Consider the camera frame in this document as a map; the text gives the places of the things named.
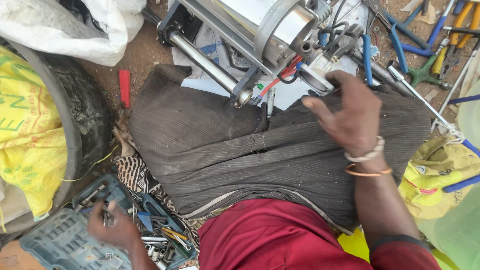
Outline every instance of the person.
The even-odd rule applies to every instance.
[[[344,252],[325,221],[328,218],[312,208],[283,199],[254,198],[234,203],[200,227],[202,270],[440,269],[420,241],[385,159],[378,137],[382,100],[345,72],[334,71],[327,78],[340,84],[341,110],[331,112],[316,97],[301,101],[349,158],[359,160],[347,170],[355,174],[354,201],[370,264]],[[103,227],[102,211],[101,204],[95,205],[89,233],[126,249],[135,270],[156,269],[131,219],[112,209],[116,224]]]

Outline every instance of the tool case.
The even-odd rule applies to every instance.
[[[115,200],[118,205],[127,210],[132,203],[125,195],[117,176],[111,173],[104,174],[91,183],[86,189],[72,199],[75,208],[83,198],[88,197],[104,181],[107,187],[98,192],[94,198],[104,198],[109,192],[106,201]],[[166,224],[173,230],[183,233],[171,216],[148,194],[137,193],[142,199],[141,206],[152,215],[167,218]],[[54,270],[130,270],[132,265],[124,250],[112,245],[98,242],[87,233],[88,218],[73,209],[63,208],[43,221],[28,234],[20,238],[20,246],[34,256],[46,269]],[[173,262],[167,270],[174,269],[196,255],[193,245],[190,245],[189,257],[183,258],[177,251],[172,258]]]

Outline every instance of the pliers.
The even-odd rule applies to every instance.
[[[473,2],[467,2],[462,12],[455,19],[454,27],[462,27],[462,23],[465,20],[467,14],[473,7]],[[473,19],[470,24],[470,29],[477,29],[480,25],[480,4],[475,6],[475,12],[473,13]],[[462,55],[462,50],[465,47],[466,43],[472,38],[472,35],[464,35],[460,42],[458,42],[459,33],[450,33],[450,47],[446,53],[445,61],[442,64],[442,69],[440,70],[439,78],[442,79],[445,77],[456,65],[460,64],[460,56]]]
[[[372,32],[373,20],[378,18],[382,25],[387,30],[390,39],[392,40],[393,47],[395,48],[396,56],[400,64],[400,69],[403,73],[408,72],[407,61],[403,53],[400,39],[395,31],[396,24],[391,24],[385,16],[385,10],[380,5],[379,0],[363,0],[363,2],[369,7],[369,15],[367,21],[366,34],[362,35],[363,39],[363,67],[365,68],[365,76],[367,78],[368,85],[372,85],[372,68],[370,64],[370,33]]]

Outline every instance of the striped fabric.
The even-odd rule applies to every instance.
[[[130,131],[151,174],[184,218],[235,202],[277,198],[317,211],[339,230],[358,224],[344,150],[300,101],[266,119],[265,108],[235,109],[229,99],[180,87],[186,67],[157,65],[145,81]],[[380,87],[380,135],[399,183],[431,120],[417,99]],[[339,97],[325,102],[335,111]]]

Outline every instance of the stainless steel machine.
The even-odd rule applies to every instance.
[[[230,93],[237,108],[258,104],[252,89],[262,74],[281,76],[295,55],[303,58],[297,77],[321,96],[334,89],[324,74],[338,58],[326,58],[321,46],[310,40],[331,13],[324,0],[177,0],[163,20],[143,11],[146,20],[157,25],[160,44],[177,47]],[[202,23],[252,62],[240,81],[192,43]]]

